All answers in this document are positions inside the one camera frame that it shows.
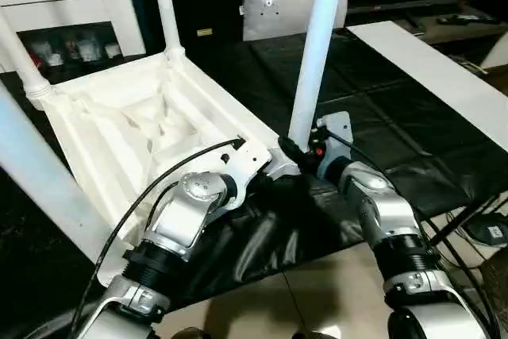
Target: black leather surface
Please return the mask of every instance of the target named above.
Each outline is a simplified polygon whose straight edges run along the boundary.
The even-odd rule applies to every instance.
[[[285,37],[188,55],[284,134],[303,42],[302,36]],[[15,79],[2,79],[19,89]],[[333,38],[317,114],[339,110],[350,113],[355,143],[429,216],[508,189],[508,155],[503,150],[348,34]],[[30,117],[55,144],[44,115],[32,111]],[[2,184],[9,182],[3,179]],[[22,192],[14,192],[4,210],[0,264],[8,270],[0,273],[0,280],[8,285],[10,308],[2,314],[0,332],[19,333],[32,321],[73,307],[91,266]],[[209,298],[359,241],[357,220],[333,187],[307,176],[280,179],[208,227],[182,274],[181,295],[173,296],[174,306]]]

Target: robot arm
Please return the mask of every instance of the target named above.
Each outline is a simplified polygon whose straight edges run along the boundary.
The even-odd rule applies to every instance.
[[[223,173],[185,174],[141,243],[125,253],[127,267],[114,277],[77,338],[156,337],[151,324],[169,311],[183,265],[207,222],[240,206],[249,182],[270,161],[267,149],[248,141],[227,160]]]
[[[385,302],[394,310],[388,321],[390,338],[488,337],[437,267],[437,257],[423,239],[411,205],[382,173],[352,162],[342,144],[331,143],[326,142],[327,160],[321,162],[317,175],[336,184],[359,216],[364,239],[384,278]]]

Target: floor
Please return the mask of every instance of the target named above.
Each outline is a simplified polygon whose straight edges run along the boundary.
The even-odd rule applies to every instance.
[[[441,227],[446,216],[434,221]],[[483,260],[455,233],[449,239],[469,266]],[[451,258],[445,248],[439,249]],[[477,249],[486,258],[496,251]],[[454,271],[451,263],[448,267]],[[326,330],[341,339],[384,339],[391,310],[384,304],[382,286],[375,257],[363,243],[169,314],[156,332],[171,339],[196,327],[213,339],[289,339],[297,332]]]

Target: pillow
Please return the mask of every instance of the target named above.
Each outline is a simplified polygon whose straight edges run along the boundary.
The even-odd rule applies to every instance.
[[[244,40],[306,32],[314,0],[244,0]],[[339,0],[334,28],[344,26],[348,0]]]

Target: black cable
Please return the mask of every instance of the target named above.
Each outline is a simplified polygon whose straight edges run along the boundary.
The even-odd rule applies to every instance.
[[[489,214],[496,213],[500,208],[502,208],[505,204],[508,203],[508,197],[506,197],[502,202],[500,202]]]
[[[467,206],[464,210],[462,210],[459,214],[457,214],[444,228],[440,229],[439,233],[436,233],[434,237],[430,240],[430,244],[432,246],[436,246],[443,239],[449,236],[453,231],[460,228],[464,223],[469,221],[473,216],[478,213],[483,213],[492,203],[496,200],[497,195],[491,198],[490,200],[485,202],[473,202],[469,206]]]
[[[333,139],[336,139],[337,141],[341,142],[345,146],[348,146],[354,152],[356,152],[359,155],[361,155],[366,161],[368,161],[370,164],[372,164],[372,166],[374,167],[375,170],[381,172],[385,178],[390,180],[390,176],[388,176],[388,174],[380,166],[378,166],[375,163],[375,161],[372,160],[372,158],[367,153],[365,153],[360,148],[357,148],[354,144],[346,141],[342,137],[339,137],[335,133],[332,133],[329,130],[326,130],[326,132]],[[393,185],[395,191],[397,193],[399,193],[400,195],[402,195],[401,192],[398,191],[398,189],[394,185],[394,183],[391,182],[391,184]],[[422,231],[422,233],[424,233],[425,230],[423,230],[423,228],[421,226],[421,221],[423,220],[423,217],[424,217],[423,213],[418,208],[413,206],[411,203],[410,203],[410,205],[413,208],[413,210],[416,212],[416,216],[415,216],[416,217],[416,221],[417,221],[417,223],[418,223],[418,225],[420,227],[420,230]],[[430,227],[434,230],[434,232],[436,232],[436,234],[438,234],[440,232],[440,230],[439,230],[439,228],[437,228],[436,224],[434,224],[434,222],[432,222],[430,219],[426,220],[426,222],[430,225]],[[450,244],[450,241],[448,241],[448,239],[446,237],[443,238],[443,243],[446,245],[446,247],[448,248],[448,250],[450,251],[452,256],[455,258],[455,260],[459,264],[461,270],[469,278],[471,284],[476,289],[476,292],[478,293],[478,296],[480,297],[480,300],[482,301],[482,304],[485,306],[485,311],[487,312],[488,320],[485,318],[485,316],[483,314],[477,314],[478,319],[480,320],[482,325],[485,327],[485,329],[488,330],[489,335],[491,336],[491,339],[500,339],[501,338],[501,332],[499,330],[498,320],[497,320],[497,318],[495,316],[495,313],[494,313],[494,310],[492,308],[492,305],[490,304],[490,302],[488,301],[487,297],[483,293],[483,290],[481,289],[480,285],[478,284],[478,281],[476,280],[475,276],[472,274],[471,270],[468,269],[468,266],[466,265],[466,263],[464,262],[464,260],[460,256],[460,254],[455,250],[455,248],[453,248],[453,245]],[[475,304],[473,303],[473,301],[471,301],[471,299],[468,296],[466,296],[466,298],[464,298],[464,300],[467,302],[467,304],[469,305],[470,308],[472,306],[475,307]],[[477,313],[479,313],[478,309],[474,309],[474,308],[471,308],[471,309],[476,311]]]
[[[436,232],[436,234],[437,234],[437,232],[439,232],[439,228],[437,228],[437,225],[434,224],[434,222],[432,220],[429,219],[427,221],[427,224],[430,225],[430,227],[434,230],[434,232]],[[487,324],[486,319],[483,315],[478,316],[478,319],[480,319],[480,321],[482,322],[485,329],[487,329],[491,339],[501,339],[501,331],[499,330],[498,319],[495,316],[494,309],[492,308],[491,303],[489,302],[489,300],[486,297],[485,293],[483,292],[481,286],[479,285],[478,280],[475,278],[475,276],[473,275],[471,270],[468,269],[468,266],[466,265],[466,263],[464,262],[464,260],[460,256],[460,254],[455,250],[455,248],[453,248],[453,245],[450,243],[450,241],[448,241],[448,238],[443,239],[443,244],[446,246],[448,251],[450,251],[453,258],[455,258],[455,261],[457,261],[457,263],[459,264],[460,269],[465,273],[465,275],[467,276],[467,278],[469,279],[469,281],[475,288],[476,293],[478,293],[478,296],[479,296],[480,300],[482,301],[483,306],[485,307],[485,311],[487,312],[488,321],[490,324]],[[472,301],[470,300],[468,302],[468,305],[474,306],[474,303],[473,303],[473,305],[471,305],[470,302],[472,302]]]
[[[134,210],[136,210],[136,208],[141,204],[141,202],[144,200],[144,198],[147,197],[147,195],[150,193],[150,191],[153,190],[157,186],[157,184],[159,184],[162,180],[167,178],[171,173],[178,170],[180,167],[189,163],[190,161],[196,159],[197,157],[207,154],[208,152],[213,151],[217,148],[227,146],[229,144],[232,144],[233,147],[236,148],[236,146],[240,146],[243,143],[244,143],[244,140],[242,138],[231,139],[229,141],[217,143],[217,144],[214,144],[213,146],[210,146],[209,148],[205,148],[201,151],[198,151],[195,154],[192,154],[191,156],[182,160],[181,162],[175,164],[173,167],[171,167],[169,170],[165,171],[161,176],[159,176],[157,179],[155,179],[152,183],[150,183],[150,185],[148,185],[148,187],[146,187],[146,189],[141,193],[141,195],[138,196],[138,198],[131,205],[129,210],[127,210],[127,212],[125,212],[124,216],[120,219],[117,226],[114,227],[114,229],[111,232],[110,236],[108,237],[106,243],[104,244],[104,247],[102,248],[102,251],[98,256],[97,262],[95,263],[94,272],[92,273],[92,276],[90,277],[90,280],[88,281],[87,287],[85,287],[85,291],[83,292],[81,300],[79,301],[79,305],[76,308],[76,311],[74,312],[74,316],[72,317],[71,331],[69,332],[69,335],[67,336],[68,338],[72,339],[74,332],[76,331],[78,321],[81,318],[81,313],[83,311],[83,307],[85,306],[85,303],[87,302],[88,293],[90,292],[90,289],[92,287],[92,284],[94,283],[95,277],[98,274],[98,270],[101,267],[102,262],[104,261],[104,258],[106,257],[106,254],[110,250],[110,246],[113,244],[114,239],[118,235],[120,228],[125,224],[127,219],[130,217],[131,214],[133,214]]]
[[[160,192],[159,196],[157,196],[157,199],[155,200],[155,202],[153,203],[152,208],[150,209],[150,213],[148,214],[148,218],[146,219],[146,226],[144,227],[144,230],[148,230],[148,227],[152,223],[153,215],[155,214],[157,206],[159,205],[159,203],[162,200],[162,198],[166,195],[166,193],[169,192],[170,189],[172,189],[174,186],[176,186],[176,184],[178,184],[178,182],[171,183],[169,186],[164,188],[162,190],[162,192]]]

